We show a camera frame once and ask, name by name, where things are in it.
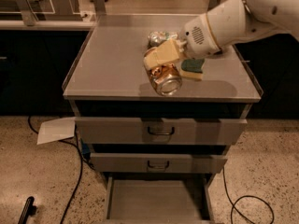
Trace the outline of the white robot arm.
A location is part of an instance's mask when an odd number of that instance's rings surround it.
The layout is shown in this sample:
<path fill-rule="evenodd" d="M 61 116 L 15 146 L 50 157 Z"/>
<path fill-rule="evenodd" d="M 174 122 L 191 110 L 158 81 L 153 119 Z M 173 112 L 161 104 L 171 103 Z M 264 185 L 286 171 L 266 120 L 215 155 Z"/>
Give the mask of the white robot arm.
<path fill-rule="evenodd" d="M 299 0 L 227 0 L 185 23 L 177 39 L 149 49 L 144 66 L 151 70 L 186 58 L 203 59 L 280 32 L 299 36 Z"/>

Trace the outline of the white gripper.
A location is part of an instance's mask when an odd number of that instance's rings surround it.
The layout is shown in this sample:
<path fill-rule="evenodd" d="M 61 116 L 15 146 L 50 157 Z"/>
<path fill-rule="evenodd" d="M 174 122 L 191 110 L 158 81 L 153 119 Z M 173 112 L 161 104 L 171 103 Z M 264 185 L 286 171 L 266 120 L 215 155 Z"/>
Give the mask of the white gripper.
<path fill-rule="evenodd" d="M 246 39 L 248 15 L 242 0 L 227 0 L 188 21 L 180 40 L 169 39 L 144 55 L 147 70 L 191 58 L 205 58 Z"/>

